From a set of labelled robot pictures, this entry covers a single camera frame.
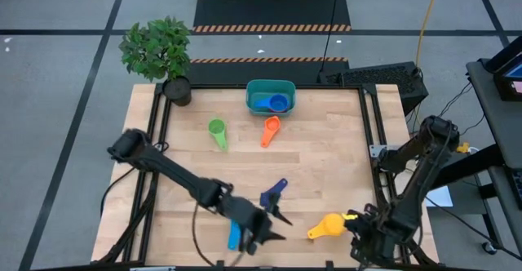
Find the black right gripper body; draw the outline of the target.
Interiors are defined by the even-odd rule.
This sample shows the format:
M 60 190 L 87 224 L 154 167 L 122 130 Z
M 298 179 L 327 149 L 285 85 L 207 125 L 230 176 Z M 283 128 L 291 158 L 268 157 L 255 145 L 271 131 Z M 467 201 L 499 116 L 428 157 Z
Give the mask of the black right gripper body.
M 406 263 L 408 252 L 404 244 L 408 238 L 408 216 L 395 210 L 361 214 L 363 217 L 357 221 L 364 221 L 367 230 L 362 240 L 353 235 L 351 258 L 363 265 Z

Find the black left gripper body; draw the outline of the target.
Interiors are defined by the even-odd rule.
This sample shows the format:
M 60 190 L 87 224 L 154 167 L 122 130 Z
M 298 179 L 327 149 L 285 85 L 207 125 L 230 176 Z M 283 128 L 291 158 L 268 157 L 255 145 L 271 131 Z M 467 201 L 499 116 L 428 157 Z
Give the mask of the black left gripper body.
M 236 221 L 243 229 L 248 229 L 255 242 L 266 242 L 270 239 L 272 222 L 268 214 L 249 200 L 232 195 L 223 196 L 218 211 Z

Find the light blue measuring cup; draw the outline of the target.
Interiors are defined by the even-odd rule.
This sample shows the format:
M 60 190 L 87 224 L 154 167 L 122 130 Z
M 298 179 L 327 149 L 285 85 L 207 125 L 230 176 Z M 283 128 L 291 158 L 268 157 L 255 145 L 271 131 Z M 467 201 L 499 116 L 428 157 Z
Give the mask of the light blue measuring cup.
M 230 231 L 228 235 L 228 249 L 239 251 L 241 248 L 242 229 L 235 220 L 230 220 Z

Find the navy measuring cup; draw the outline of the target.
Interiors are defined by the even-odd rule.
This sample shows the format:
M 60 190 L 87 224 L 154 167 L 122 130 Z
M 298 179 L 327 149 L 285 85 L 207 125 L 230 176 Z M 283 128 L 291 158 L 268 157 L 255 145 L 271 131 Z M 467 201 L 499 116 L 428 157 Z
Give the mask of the navy measuring cup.
M 260 200 L 259 200 L 260 206 L 267 207 L 269 204 L 270 195 L 272 193 L 281 193 L 287 185 L 288 185 L 288 180 L 286 178 L 282 178 L 275 185 L 273 185 L 270 189 L 262 192 L 260 194 Z

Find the yellow measuring cup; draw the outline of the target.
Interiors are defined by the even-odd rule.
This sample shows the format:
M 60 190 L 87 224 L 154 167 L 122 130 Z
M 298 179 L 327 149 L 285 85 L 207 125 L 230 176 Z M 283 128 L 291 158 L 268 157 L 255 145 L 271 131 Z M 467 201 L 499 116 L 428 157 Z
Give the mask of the yellow measuring cup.
M 347 231 L 345 227 L 346 215 L 330 213 L 314 227 L 307 231 L 309 239 L 317 239 L 324 236 L 338 237 Z

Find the orange measuring cup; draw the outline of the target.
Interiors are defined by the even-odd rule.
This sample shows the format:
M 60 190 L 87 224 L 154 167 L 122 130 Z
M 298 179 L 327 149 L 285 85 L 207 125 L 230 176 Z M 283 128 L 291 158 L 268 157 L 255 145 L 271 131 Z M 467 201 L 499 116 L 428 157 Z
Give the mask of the orange measuring cup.
M 278 116 L 267 118 L 264 122 L 263 135 L 261 139 L 261 146 L 267 148 L 275 134 L 281 127 L 281 121 Z

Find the green measuring cup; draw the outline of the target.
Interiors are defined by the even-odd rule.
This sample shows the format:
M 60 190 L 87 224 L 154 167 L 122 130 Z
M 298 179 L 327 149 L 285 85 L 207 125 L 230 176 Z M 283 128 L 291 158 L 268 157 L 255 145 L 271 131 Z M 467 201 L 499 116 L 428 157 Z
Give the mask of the green measuring cup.
M 217 145 L 222 151 L 228 150 L 228 142 L 226 138 L 226 124 L 219 118 L 210 120 L 208 131 L 214 137 Z

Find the medium blue measuring cup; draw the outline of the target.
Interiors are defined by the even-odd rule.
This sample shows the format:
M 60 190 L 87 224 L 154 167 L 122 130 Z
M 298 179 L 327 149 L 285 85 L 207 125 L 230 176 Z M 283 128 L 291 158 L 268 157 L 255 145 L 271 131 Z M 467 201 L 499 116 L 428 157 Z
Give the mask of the medium blue measuring cup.
M 256 101 L 254 106 L 259 109 L 268 109 L 274 113 L 283 113 L 289 108 L 290 102 L 284 95 L 275 94 L 268 98 Z

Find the teal plastic basket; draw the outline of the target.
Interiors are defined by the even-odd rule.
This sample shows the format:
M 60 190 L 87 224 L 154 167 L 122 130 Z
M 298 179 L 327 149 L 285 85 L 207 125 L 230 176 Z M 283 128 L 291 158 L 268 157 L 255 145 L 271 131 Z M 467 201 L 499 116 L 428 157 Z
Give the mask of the teal plastic basket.
M 254 103 L 275 94 L 284 95 L 290 102 L 289 108 L 283 113 L 274 113 L 268 109 L 255 108 Z M 292 113 L 296 104 L 296 86 L 287 80 L 255 79 L 246 86 L 246 106 L 252 115 L 285 117 Z

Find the silver mounting plate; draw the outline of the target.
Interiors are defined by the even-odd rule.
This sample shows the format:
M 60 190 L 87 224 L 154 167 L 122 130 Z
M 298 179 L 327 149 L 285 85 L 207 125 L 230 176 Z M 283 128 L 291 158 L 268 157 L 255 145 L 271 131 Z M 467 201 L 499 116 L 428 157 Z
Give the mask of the silver mounting plate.
M 399 147 L 396 144 L 372 144 L 369 146 L 369 155 L 372 158 L 377 158 L 383 150 L 398 150 Z

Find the white paper sheet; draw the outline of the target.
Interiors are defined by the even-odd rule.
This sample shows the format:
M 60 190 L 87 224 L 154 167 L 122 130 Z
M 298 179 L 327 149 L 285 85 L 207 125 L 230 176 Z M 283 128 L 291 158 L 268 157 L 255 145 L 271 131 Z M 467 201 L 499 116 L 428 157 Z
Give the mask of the white paper sheet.
M 448 186 L 431 190 L 425 197 L 424 202 L 426 207 L 453 207 L 453 200 Z

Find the black hazard-striped floor mat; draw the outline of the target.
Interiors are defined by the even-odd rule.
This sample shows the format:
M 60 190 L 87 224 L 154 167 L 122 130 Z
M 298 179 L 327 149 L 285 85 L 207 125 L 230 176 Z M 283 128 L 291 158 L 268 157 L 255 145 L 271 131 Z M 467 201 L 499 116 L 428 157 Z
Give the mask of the black hazard-striped floor mat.
M 246 84 L 255 79 L 314 84 L 325 73 L 348 69 L 345 57 L 262 57 L 192 59 L 186 77 L 191 84 Z
M 192 33 L 328 34 L 352 30 L 347 0 L 197 0 Z

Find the black plant pot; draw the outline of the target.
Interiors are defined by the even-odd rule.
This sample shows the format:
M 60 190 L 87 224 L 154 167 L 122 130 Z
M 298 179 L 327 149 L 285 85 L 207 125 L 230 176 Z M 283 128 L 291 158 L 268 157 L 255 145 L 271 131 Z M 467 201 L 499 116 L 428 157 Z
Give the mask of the black plant pot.
M 168 79 L 162 84 L 162 94 L 173 104 L 186 106 L 192 100 L 190 81 L 184 76 Z

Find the black side table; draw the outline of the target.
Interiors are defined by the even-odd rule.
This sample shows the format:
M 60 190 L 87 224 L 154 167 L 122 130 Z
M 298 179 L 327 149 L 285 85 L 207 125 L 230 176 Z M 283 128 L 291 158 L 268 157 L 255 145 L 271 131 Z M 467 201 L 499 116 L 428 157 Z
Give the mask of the black side table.
M 467 72 L 495 143 L 443 167 L 434 187 L 487 171 L 491 184 L 480 186 L 483 199 L 498 198 L 522 260 L 522 101 L 505 101 L 489 60 L 466 64 Z

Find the green artificial plant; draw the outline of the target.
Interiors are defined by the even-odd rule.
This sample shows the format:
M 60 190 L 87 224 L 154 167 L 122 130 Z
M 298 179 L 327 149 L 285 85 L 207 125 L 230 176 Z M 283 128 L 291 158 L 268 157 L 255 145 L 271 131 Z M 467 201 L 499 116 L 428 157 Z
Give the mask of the green artificial plant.
M 150 82 L 174 80 L 189 70 L 189 36 L 185 23 L 174 17 L 150 20 L 145 26 L 136 22 L 118 45 L 121 62 L 128 73 Z

